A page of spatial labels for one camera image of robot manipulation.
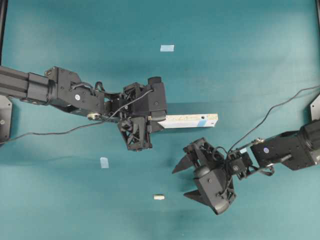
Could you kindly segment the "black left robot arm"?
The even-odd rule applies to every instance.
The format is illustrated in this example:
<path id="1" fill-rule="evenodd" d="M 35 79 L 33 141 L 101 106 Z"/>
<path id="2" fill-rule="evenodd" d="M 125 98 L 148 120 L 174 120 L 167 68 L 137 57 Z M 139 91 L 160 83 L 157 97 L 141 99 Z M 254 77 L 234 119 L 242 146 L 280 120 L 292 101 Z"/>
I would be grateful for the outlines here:
<path id="1" fill-rule="evenodd" d="M 146 85 L 135 82 L 122 92 L 107 92 L 102 82 L 91 85 L 61 67 L 52 67 L 42 76 L 2 66 L 0 93 L 86 117 L 95 125 L 116 123 L 127 149 L 137 152 L 152 148 L 150 134 L 163 130 L 160 122 L 168 111 L 159 76 L 149 78 Z"/>

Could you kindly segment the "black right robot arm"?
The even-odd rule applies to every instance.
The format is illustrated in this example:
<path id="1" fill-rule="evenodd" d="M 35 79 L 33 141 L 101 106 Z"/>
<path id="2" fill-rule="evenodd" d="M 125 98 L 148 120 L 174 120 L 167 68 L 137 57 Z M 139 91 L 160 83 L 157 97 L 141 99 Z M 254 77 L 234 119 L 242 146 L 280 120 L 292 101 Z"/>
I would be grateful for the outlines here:
<path id="1" fill-rule="evenodd" d="M 267 139 L 252 142 L 222 153 L 223 147 L 214 147 L 200 138 L 183 151 L 184 157 L 173 173 L 194 167 L 196 190 L 184 196 L 210 207 L 216 215 L 225 212 L 237 197 L 233 176 L 239 180 L 255 173 L 272 176 L 274 165 L 282 164 L 292 171 L 320 163 L 320 122 L 312 121 L 299 130 L 286 131 Z"/>

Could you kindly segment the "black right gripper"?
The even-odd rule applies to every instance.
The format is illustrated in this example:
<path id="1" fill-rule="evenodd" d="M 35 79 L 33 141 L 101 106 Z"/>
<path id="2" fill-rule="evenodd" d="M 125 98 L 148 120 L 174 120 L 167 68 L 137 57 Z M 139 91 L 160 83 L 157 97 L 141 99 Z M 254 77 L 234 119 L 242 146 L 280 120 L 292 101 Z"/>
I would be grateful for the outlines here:
<path id="1" fill-rule="evenodd" d="M 234 189 L 233 178 L 227 170 L 224 155 L 217 147 L 213 147 L 209 144 L 205 138 L 195 140 L 184 147 L 183 151 L 185 152 L 185 156 L 178 162 L 172 173 L 184 171 L 190 167 L 194 167 L 195 170 L 201 166 L 207 166 L 210 170 L 222 169 L 225 171 L 227 180 L 229 181 L 225 184 L 225 189 L 229 189 L 231 187 Z M 198 190 L 186 192 L 183 195 L 186 198 L 201 204 L 206 204 L 206 201 Z"/>

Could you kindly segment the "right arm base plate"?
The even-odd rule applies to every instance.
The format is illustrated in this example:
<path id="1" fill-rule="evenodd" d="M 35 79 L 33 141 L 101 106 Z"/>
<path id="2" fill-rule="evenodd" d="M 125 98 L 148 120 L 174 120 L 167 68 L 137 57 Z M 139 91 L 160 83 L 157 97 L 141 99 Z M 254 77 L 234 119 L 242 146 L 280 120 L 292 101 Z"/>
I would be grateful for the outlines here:
<path id="1" fill-rule="evenodd" d="M 319 120 L 320 119 L 320 94 L 310 103 L 310 115 L 311 120 Z"/>

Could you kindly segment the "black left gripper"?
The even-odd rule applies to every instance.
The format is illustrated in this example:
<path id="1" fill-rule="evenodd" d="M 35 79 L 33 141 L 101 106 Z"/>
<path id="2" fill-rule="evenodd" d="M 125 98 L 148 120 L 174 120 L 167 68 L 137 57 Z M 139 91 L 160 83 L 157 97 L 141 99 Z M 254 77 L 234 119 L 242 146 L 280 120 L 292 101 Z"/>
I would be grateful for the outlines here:
<path id="1" fill-rule="evenodd" d="M 147 94 L 146 87 L 137 82 L 123 88 L 125 105 L 120 111 L 117 127 L 129 151 L 140 152 L 153 147 L 147 131 L 147 117 L 134 114 L 134 104 Z M 165 128 L 158 121 L 149 121 L 150 132 L 160 132 Z"/>

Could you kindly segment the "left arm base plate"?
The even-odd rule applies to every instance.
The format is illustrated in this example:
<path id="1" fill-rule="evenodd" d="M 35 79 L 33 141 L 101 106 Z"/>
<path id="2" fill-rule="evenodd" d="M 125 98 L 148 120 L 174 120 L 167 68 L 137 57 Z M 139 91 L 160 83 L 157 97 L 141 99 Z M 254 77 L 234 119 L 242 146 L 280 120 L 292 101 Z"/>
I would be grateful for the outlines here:
<path id="1" fill-rule="evenodd" d="M 0 146 L 10 138 L 13 104 L 6 97 L 0 96 Z"/>

